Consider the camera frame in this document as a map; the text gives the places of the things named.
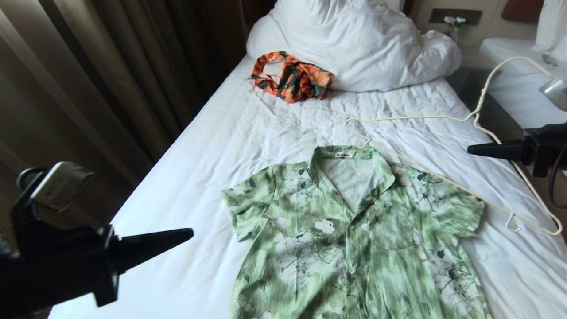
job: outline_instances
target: pillow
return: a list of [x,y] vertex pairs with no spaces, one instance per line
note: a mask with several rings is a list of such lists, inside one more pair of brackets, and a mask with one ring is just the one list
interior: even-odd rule
[[387,91],[450,75],[460,51],[447,36],[420,35],[380,0],[279,0],[252,29],[252,58],[287,51],[335,77],[331,88]]
[[552,52],[567,36],[567,1],[545,0],[539,15],[534,50]]
[[558,64],[565,67],[567,65],[567,36],[563,37],[557,44],[551,55],[557,60]]

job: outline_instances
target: headboard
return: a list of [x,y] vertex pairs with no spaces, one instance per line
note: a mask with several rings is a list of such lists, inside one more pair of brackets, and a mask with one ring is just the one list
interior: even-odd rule
[[[242,7],[244,9],[244,21],[246,24],[253,24],[268,14],[274,7],[277,0],[242,0]],[[408,15],[413,9],[414,0],[405,0],[404,13]]]
[[502,19],[537,23],[543,0],[508,0],[502,11]]

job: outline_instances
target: curtain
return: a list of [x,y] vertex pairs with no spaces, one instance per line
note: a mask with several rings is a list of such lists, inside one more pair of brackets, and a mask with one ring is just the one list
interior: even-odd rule
[[0,1],[0,233],[14,180],[95,175],[57,223],[107,223],[245,54],[238,1]]

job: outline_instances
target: shirt pocket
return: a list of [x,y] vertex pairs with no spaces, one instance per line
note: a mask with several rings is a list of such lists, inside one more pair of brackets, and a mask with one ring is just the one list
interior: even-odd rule
[[413,246],[410,211],[405,207],[383,207],[370,218],[370,239],[379,247],[397,250]]

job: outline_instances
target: white bedding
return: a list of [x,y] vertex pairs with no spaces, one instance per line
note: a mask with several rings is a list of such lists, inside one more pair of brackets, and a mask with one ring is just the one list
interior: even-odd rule
[[[511,57],[524,56],[533,59],[554,77],[565,74],[560,67],[546,64],[542,54],[533,50],[534,44],[532,40],[495,37],[484,40],[479,52],[492,67]],[[527,61],[512,61],[493,78],[488,93],[523,128],[565,123],[567,114],[539,92],[539,88],[551,79]]]
[[[305,161],[318,145],[361,142],[343,127],[351,116],[467,114],[444,79],[386,93],[331,91],[326,100],[287,104],[246,80],[252,65],[243,59],[113,220],[120,236],[191,227],[195,237],[122,275],[117,302],[97,308],[87,295],[54,307],[50,318],[226,318],[250,242],[236,241],[221,189],[268,165]],[[509,163],[466,153],[467,145],[489,141],[472,123],[364,127],[428,169],[553,228]],[[506,219],[489,207],[479,236],[463,241],[494,318],[565,316],[563,239],[521,222],[523,229],[512,233]]]
[[448,36],[420,35],[382,0],[279,0],[248,35],[248,55],[285,51],[335,75],[332,89],[389,91],[448,76],[461,54]]

